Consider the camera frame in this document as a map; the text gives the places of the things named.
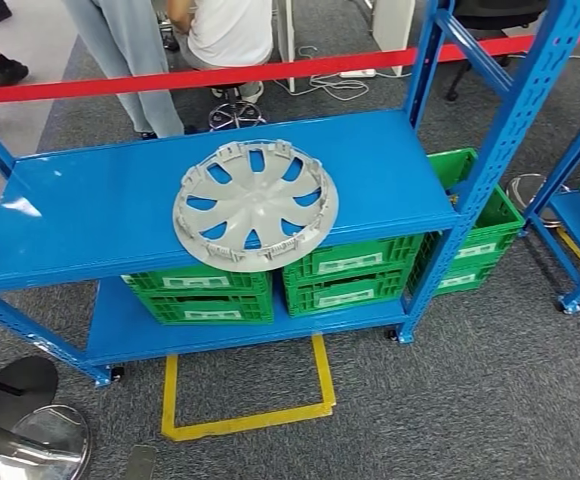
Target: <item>cable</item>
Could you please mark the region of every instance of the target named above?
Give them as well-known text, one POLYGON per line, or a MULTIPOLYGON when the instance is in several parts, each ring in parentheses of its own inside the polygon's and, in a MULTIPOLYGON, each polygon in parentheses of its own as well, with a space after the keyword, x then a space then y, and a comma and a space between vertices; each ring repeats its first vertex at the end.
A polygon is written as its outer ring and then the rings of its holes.
MULTIPOLYGON (((297 49, 297 56, 311 59, 311 58, 314 58, 314 54, 318 51, 319 49, 317 49, 316 47, 314 47, 312 45, 306 45, 303 47, 298 47, 297 49)), ((377 72, 377 76, 384 77, 384 78, 405 78, 409 75, 410 75, 409 73, 406 75, 387 75, 385 73, 377 72)), ((355 79, 350 79, 350 78, 341 79, 341 77, 339 77, 339 74, 338 73, 331 74, 331 75, 313 75, 310 77, 310 80, 308 80, 308 84, 310 85, 310 88, 308 88, 307 90, 304 90, 302 92, 294 92, 294 93, 291 92, 289 88, 279 82, 279 80, 274 80, 274 83, 282 87, 282 89, 285 90, 286 93, 288 93, 288 95, 292 95, 293 97, 306 95, 307 93, 316 92, 317 90, 323 90, 328 95, 330 95, 334 99, 339 100, 341 102, 349 102, 350 100, 355 100, 355 99, 362 97, 363 95, 365 95, 366 93, 370 91, 370 87, 368 87, 365 82, 362 82, 361 80, 355 80, 355 79), (334 78, 334 77, 337 77, 338 78, 338 80, 336 80, 336 81, 330 80, 331 78, 334 78), (341 96, 337 93, 338 90, 357 91, 357 92, 350 96, 341 96)))

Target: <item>power strip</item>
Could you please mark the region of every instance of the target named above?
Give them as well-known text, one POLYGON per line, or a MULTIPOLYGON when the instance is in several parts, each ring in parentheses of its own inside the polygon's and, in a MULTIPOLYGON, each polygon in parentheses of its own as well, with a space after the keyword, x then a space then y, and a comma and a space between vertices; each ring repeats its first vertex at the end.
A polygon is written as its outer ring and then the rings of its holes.
POLYGON ((377 71, 374 68, 366 68, 365 70, 350 70, 349 72, 341 72, 339 74, 341 78, 374 78, 377 76, 377 71))

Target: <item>chrome stool base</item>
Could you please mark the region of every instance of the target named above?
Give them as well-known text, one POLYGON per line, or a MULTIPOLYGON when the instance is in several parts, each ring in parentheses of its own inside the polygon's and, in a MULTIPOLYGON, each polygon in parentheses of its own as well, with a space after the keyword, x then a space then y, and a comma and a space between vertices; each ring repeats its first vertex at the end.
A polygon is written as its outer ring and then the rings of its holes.
POLYGON ((237 100, 223 103, 213 109, 208 117, 211 131, 232 128, 254 127, 265 124, 261 110, 254 103, 237 100))
POLYGON ((46 446, 16 447, 12 455, 0 455, 0 480, 77 480, 90 459, 92 441, 85 420, 73 408, 49 405, 21 419, 12 433, 46 446))

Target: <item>crate label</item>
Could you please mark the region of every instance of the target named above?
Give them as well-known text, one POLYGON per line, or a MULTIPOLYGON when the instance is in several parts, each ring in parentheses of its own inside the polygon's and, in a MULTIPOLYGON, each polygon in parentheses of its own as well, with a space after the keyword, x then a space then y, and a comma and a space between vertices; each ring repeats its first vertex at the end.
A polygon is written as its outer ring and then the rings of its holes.
POLYGON ((476 273, 464 275, 463 277, 447 278, 439 285, 439 288, 456 287, 457 285, 465 285, 476 280, 476 273))
POLYGON ((222 288, 230 287, 228 277, 163 277, 163 286, 173 290, 180 288, 222 288))
POLYGON ((333 297, 321 297, 317 302, 317 308, 335 307, 344 303, 360 302, 361 300, 370 300, 375 298, 375 290, 362 290, 360 292, 346 293, 344 295, 335 295, 333 297))
POLYGON ((372 265, 378 265, 384 262, 382 252, 364 255, 362 257, 345 258, 344 260, 333 260, 332 262, 321 262, 319 264, 317 275, 325 275, 326 273, 343 272, 352 268, 369 267, 372 265))
POLYGON ((224 312, 199 312, 186 310, 186 320, 241 320, 241 312, 239 310, 226 310, 224 312))
POLYGON ((492 253, 497 250, 496 243, 488 243, 485 245, 477 245, 476 247, 462 248, 459 250, 455 258, 467 258, 476 257, 477 255, 485 255, 486 253, 492 253))

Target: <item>yellow floor marking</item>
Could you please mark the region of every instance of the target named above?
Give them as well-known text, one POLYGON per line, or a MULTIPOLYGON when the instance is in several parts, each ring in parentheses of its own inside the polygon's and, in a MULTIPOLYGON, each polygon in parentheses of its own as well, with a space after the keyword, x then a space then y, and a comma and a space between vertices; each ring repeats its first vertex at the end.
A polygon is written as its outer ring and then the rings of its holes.
POLYGON ((562 240, 565 242, 566 245, 570 247, 570 250, 572 250, 575 252, 575 255, 577 256, 580 260, 580 248, 577 246, 576 243, 575 243, 574 240, 572 240, 569 235, 565 233, 565 230, 564 230, 562 227, 559 227, 556 229, 556 233, 559 234, 559 237, 561 237, 562 240))
POLYGON ((332 385, 332 376, 330 373, 330 366, 328 364, 328 356, 325 352, 323 336, 313 335, 312 345, 314 350, 315 360, 316 361, 319 383, 321 386, 321 403, 184 427, 175 426, 175 409, 177 403, 178 356, 168 355, 165 359, 165 381, 163 387, 163 414, 161 418, 161 433, 175 442, 181 442, 208 435, 227 435, 229 433, 243 432, 272 425, 283 425, 285 423, 332 415, 332 407, 336 404, 336 399, 335 398, 335 387, 332 385))

